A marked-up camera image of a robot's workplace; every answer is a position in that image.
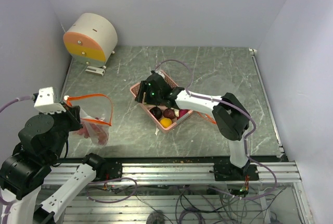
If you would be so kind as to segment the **clear bag orange zipper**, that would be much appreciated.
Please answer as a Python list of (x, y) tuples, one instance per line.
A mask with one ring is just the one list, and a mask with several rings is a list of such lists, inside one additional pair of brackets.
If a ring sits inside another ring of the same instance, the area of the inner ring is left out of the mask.
[(69, 106), (80, 107), (82, 128), (73, 134), (90, 139), (94, 145), (105, 146), (109, 141), (109, 128), (112, 126), (113, 104), (111, 99), (100, 93), (82, 96), (64, 96)]

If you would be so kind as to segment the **red grape bunch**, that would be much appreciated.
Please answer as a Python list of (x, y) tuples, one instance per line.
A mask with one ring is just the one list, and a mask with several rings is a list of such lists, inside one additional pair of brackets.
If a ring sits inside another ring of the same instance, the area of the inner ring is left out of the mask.
[(90, 139), (95, 145), (105, 146), (109, 141), (109, 125), (99, 118), (81, 118), (82, 127), (73, 133)]

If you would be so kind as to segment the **white garlic bulb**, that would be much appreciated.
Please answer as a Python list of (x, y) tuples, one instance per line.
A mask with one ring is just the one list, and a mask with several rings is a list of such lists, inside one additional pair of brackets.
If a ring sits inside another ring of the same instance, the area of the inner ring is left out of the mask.
[(180, 116), (180, 110), (179, 109), (173, 109), (173, 110), (176, 118), (178, 118)]

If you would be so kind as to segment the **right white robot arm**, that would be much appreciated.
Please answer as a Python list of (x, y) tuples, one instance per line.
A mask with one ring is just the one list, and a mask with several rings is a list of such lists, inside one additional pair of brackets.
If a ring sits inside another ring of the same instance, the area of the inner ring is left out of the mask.
[(256, 130), (256, 124), (241, 102), (232, 93), (223, 96), (194, 93), (172, 85), (167, 78), (165, 74), (152, 71), (138, 85), (135, 101), (177, 110), (193, 110), (211, 117), (221, 135), (229, 141), (230, 176), (235, 180), (245, 177), (250, 165), (247, 137)]

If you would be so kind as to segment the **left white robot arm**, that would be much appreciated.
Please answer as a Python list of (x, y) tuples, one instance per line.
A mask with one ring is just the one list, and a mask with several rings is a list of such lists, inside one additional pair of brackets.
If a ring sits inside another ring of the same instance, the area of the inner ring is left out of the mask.
[(72, 131), (82, 128), (79, 106), (30, 118), (18, 133), (20, 143), (1, 166), (2, 223), (56, 223), (69, 203), (90, 182), (118, 178), (120, 165), (97, 154), (82, 159), (76, 172), (52, 196), (36, 204), (37, 196), (57, 163)]

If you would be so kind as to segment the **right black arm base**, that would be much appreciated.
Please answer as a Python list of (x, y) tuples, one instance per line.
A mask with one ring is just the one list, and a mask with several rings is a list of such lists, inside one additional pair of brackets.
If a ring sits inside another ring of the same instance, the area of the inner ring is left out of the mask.
[(209, 171), (216, 181), (258, 181), (259, 175), (256, 165), (247, 163), (244, 167), (238, 168), (231, 163), (217, 163)]

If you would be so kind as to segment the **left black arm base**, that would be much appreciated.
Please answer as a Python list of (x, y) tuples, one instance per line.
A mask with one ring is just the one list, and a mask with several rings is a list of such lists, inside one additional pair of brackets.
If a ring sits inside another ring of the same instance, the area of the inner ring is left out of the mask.
[(96, 172), (95, 181), (107, 181), (120, 178), (122, 174), (122, 165), (117, 161), (109, 161), (101, 156), (90, 153), (82, 159), (83, 164), (88, 164)]

